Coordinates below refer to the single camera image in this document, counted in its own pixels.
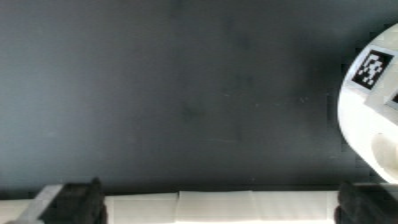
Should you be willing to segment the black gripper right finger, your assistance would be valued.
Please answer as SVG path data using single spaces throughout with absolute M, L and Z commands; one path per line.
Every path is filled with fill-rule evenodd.
M 398 224 L 398 184 L 344 182 L 336 224 Z

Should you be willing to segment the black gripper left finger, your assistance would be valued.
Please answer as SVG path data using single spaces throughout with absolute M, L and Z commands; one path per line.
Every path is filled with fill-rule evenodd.
M 102 181 L 49 185 L 15 224 L 109 224 Z

